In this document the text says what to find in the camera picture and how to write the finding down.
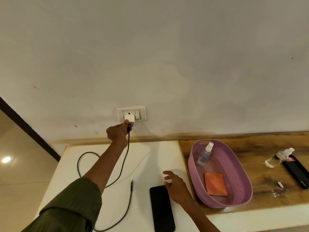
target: dark baseboard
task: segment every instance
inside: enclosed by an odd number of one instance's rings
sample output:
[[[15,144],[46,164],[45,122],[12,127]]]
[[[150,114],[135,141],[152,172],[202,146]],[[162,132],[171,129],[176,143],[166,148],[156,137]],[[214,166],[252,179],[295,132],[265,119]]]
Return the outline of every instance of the dark baseboard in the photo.
[[[24,130],[33,140],[35,140],[44,150],[46,150],[55,160],[59,162],[60,156],[50,145],[35,132],[1,97],[0,110],[2,110],[12,121]]]

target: phone screen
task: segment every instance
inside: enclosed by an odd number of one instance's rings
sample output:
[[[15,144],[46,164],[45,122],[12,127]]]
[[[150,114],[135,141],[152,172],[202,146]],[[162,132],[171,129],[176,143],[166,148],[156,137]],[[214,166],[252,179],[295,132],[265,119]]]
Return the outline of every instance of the phone screen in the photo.
[[[165,186],[151,187],[150,200],[155,232],[175,231],[170,197]]]

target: plastic basket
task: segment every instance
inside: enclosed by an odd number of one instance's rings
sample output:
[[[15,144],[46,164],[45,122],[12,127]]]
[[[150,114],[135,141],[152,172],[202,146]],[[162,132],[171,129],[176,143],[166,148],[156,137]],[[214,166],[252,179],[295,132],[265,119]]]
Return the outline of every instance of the plastic basket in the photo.
[[[209,142],[214,143],[212,155],[209,161],[201,166],[197,160]],[[197,141],[192,146],[188,168],[197,196],[211,208],[234,207],[248,203],[252,198],[252,185],[245,170],[234,152],[223,142],[214,139]],[[227,196],[215,196],[207,193],[205,172],[223,174]]]

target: white table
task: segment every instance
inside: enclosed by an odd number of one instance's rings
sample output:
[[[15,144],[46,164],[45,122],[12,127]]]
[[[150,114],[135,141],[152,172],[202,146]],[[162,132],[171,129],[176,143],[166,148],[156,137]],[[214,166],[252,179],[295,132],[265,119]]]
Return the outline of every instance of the white table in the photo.
[[[56,168],[49,187],[44,195],[37,215],[54,196],[77,179],[77,160],[84,152],[92,151],[101,155],[108,147],[89,145],[67,147]],[[111,175],[114,181],[120,172],[126,149],[118,160]],[[85,174],[97,160],[97,156],[87,154],[80,161],[81,174]],[[130,184],[134,179],[132,201],[127,216],[120,224],[109,230],[115,231],[154,231],[149,189],[162,185],[164,170],[172,170],[188,183],[185,165],[177,141],[131,143],[122,176],[117,183],[105,189],[102,195],[102,208],[95,228],[102,230],[117,222],[125,213],[129,202]],[[176,231],[198,231],[191,218],[171,200]],[[252,210],[237,213],[220,213],[208,218],[221,232],[261,231],[309,224],[309,205]]]

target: black cable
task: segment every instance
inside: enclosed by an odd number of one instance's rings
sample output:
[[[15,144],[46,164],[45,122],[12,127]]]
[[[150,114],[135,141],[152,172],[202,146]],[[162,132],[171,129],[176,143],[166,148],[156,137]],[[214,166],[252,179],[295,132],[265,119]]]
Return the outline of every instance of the black cable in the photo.
[[[120,178],[120,176],[121,176],[122,169],[123,169],[123,165],[125,164],[125,160],[126,160],[126,157],[127,157],[127,155],[128,155],[128,152],[129,152],[129,145],[130,145],[130,129],[131,129],[131,124],[128,124],[128,129],[127,129],[127,130],[128,130],[128,148],[127,148],[127,153],[126,153],[126,155],[125,155],[125,158],[123,159],[123,162],[122,162],[122,167],[121,167],[121,170],[120,170],[120,174],[119,174],[119,176],[118,176],[118,178],[117,178],[116,180],[114,180],[111,184],[107,185],[105,188],[107,188],[107,187],[111,186],[112,184],[114,184],[114,183]],[[96,156],[100,157],[97,153],[91,152],[91,151],[85,152],[85,153],[83,153],[83,154],[79,157],[79,159],[78,159],[78,161],[77,161],[77,172],[78,172],[78,175],[79,175],[80,178],[81,178],[82,176],[81,176],[80,171],[79,171],[79,161],[80,161],[80,159],[82,158],[82,156],[85,155],[85,154],[87,154],[87,153],[92,153],[92,154],[95,154]],[[123,218],[125,218],[125,216],[127,215],[128,211],[129,211],[129,208],[130,208],[131,199],[132,199],[132,191],[133,191],[133,180],[131,181],[131,192],[130,192],[129,205],[128,205],[128,208],[127,208],[125,214],[123,215],[123,217],[122,217],[117,223],[115,223],[114,225],[112,225],[111,227],[109,227],[109,228],[107,228],[107,229],[105,229],[105,230],[96,230],[95,228],[93,228],[94,231],[96,231],[96,232],[104,232],[104,231],[110,230],[110,229],[113,228],[114,226],[118,225],[118,224],[123,220]]]

